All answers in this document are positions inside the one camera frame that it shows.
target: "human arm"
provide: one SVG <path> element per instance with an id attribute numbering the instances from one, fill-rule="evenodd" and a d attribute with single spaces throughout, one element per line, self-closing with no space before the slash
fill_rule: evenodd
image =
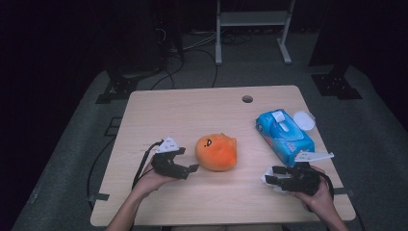
<path id="1" fill-rule="evenodd" d="M 128 231 L 134 223 L 141 202 L 149 196 L 150 193 L 158 190 L 163 184 L 176 180 L 175 178 L 156 173 L 150 160 L 138 183 L 123 202 L 106 230 Z"/>
<path id="2" fill-rule="evenodd" d="M 312 168 L 324 173 L 324 171 L 318 167 Z M 320 177 L 319 189 L 314 195 L 310 196 L 303 192 L 290 192 L 290 194 L 300 199 L 304 205 L 307 205 L 319 219 L 327 225 L 329 230 L 348 230 L 334 206 L 333 198 L 323 177 Z"/>

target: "dark background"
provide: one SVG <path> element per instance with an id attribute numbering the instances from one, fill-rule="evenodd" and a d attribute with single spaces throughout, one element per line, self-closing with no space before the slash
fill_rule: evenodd
<path id="1" fill-rule="evenodd" d="M 160 66 L 166 57 L 154 28 L 164 22 L 179 23 L 182 33 L 215 29 L 216 1 L 179 3 L 175 18 L 160 1 L 1 1 L 1 230 L 13 227 L 84 92 L 107 62 Z M 222 1 L 231 11 L 285 7 L 282 1 Z M 407 10 L 397 0 L 297 0 L 291 24 L 292 32 L 320 29 L 311 65 L 333 64 L 346 51 L 405 128 Z"/>

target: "orange plush toy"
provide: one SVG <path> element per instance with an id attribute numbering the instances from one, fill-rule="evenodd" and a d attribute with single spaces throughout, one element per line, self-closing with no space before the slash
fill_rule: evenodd
<path id="1" fill-rule="evenodd" d="M 222 133 L 204 136 L 195 145 L 195 156 L 209 170 L 231 169 L 237 164 L 237 139 Z"/>

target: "blue wet wipes package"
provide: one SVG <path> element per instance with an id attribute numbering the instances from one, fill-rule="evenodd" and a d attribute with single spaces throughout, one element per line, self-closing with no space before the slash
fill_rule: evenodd
<path id="1" fill-rule="evenodd" d="M 285 166 L 293 167 L 294 158 L 301 151 L 315 152 L 312 139 L 283 109 L 259 115 L 256 129 Z"/>

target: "floor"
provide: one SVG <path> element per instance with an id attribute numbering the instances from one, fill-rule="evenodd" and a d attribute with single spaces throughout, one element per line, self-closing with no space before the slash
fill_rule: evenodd
<path id="1" fill-rule="evenodd" d="M 340 100 L 321 96 L 311 75 L 332 66 L 308 66 L 318 33 L 289 33 L 287 46 L 293 59 L 284 64 L 276 39 L 279 34 L 240 36 L 240 44 L 222 46 L 223 64 L 215 66 L 213 43 L 185 53 L 185 61 L 169 58 L 167 71 L 140 81 L 137 90 L 200 89 L 244 86 L 296 85 L 317 119 L 328 150 L 336 153 L 334 165 L 367 230 L 405 230 L 408 226 L 408 135 L 370 83 L 351 66 L 345 78 L 362 99 Z M 185 35 L 189 46 L 203 37 Z M 105 71 L 85 93 L 66 127 L 33 195 L 13 230 L 103 230 L 89 223 L 89 194 L 98 192 L 117 130 L 106 130 L 123 116 L 126 100 L 95 104 L 109 84 Z M 359 219 L 347 223 L 362 230 Z M 318 222 L 285 224 L 290 230 L 325 230 Z M 140 227 L 134 230 L 160 230 Z"/>

